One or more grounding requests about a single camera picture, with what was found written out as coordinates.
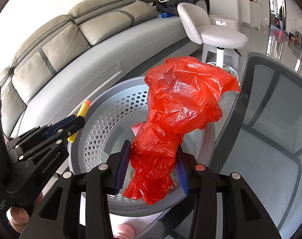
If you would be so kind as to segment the person's left hand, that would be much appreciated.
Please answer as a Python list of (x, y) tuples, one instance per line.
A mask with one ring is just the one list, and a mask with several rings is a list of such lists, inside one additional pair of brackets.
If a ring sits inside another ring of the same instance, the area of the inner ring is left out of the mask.
[(24, 227), (28, 223), (30, 216), (24, 208), (21, 207), (11, 207), (6, 212), (7, 219), (10, 225), (19, 234), (22, 233)]

